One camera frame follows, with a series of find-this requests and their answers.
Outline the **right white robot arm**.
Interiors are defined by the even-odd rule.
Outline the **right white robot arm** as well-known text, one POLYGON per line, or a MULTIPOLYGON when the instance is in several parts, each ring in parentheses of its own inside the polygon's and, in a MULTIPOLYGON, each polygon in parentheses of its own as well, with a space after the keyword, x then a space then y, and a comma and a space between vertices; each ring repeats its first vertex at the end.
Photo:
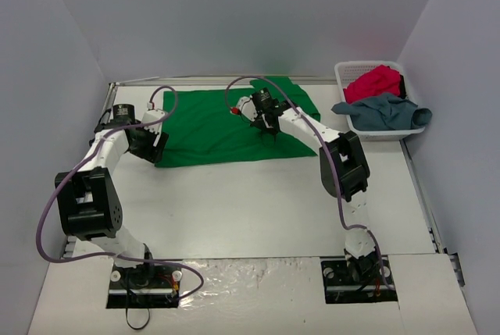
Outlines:
POLYGON ((273 136, 291 136, 317 153, 321 183, 337 199, 340 223, 345 230, 348 277, 357 283, 367 281, 375 270, 368 256, 376 248, 369 234, 370 168, 359 137, 327 127, 294 102, 273 98, 267 88, 241 98, 237 108, 253 127, 273 136))

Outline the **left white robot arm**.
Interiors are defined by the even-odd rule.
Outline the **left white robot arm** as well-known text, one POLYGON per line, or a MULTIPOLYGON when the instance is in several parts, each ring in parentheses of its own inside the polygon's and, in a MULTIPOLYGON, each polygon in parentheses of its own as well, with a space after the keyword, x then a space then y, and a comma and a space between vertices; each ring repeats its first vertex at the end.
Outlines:
POLYGON ((98 122, 84 163, 69 179, 66 173, 55 177, 59 218, 65 235, 99 246, 117 267, 130 269, 132 281, 147 287, 155 282, 157 267, 145 260, 152 257, 148 246, 123 225, 113 172, 126 153, 152 164, 162 159, 169 137, 162 131, 166 112, 150 105, 137 119, 131 104, 114 105, 107 112, 110 119, 98 122))

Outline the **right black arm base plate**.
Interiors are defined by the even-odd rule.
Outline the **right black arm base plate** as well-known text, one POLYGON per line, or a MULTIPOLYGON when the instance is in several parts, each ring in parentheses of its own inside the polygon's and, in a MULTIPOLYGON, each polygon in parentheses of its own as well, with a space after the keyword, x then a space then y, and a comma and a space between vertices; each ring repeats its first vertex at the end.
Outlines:
POLYGON ((383 259, 384 270, 380 271, 379 262, 368 262, 368 268, 357 270, 343 258, 322 258, 324 301, 328 305, 375 304, 397 302, 396 290, 388 289, 382 276, 391 286, 394 279, 387 258, 383 259))

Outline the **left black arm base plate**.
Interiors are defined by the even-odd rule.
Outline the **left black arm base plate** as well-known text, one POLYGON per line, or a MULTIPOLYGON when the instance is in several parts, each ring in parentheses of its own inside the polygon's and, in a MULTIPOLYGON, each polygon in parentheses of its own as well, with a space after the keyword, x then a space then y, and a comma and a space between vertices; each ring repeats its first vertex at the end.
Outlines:
POLYGON ((112 266, 107 309, 177 308, 183 273, 172 266, 112 266))

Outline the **green t shirt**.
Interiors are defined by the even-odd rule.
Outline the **green t shirt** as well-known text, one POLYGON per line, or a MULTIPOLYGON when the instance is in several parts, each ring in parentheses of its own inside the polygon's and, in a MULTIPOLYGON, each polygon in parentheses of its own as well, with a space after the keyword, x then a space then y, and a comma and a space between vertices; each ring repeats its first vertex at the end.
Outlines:
POLYGON ((263 80, 250 80, 250 86, 232 87, 228 98, 223 90, 178 91, 178 105, 163 122, 169 135, 158 168, 179 168, 227 162, 254 162, 268 159, 315 157, 316 153, 287 134, 276 137, 251 127, 242 117, 230 113, 226 103, 264 87, 283 101, 275 87, 263 80))

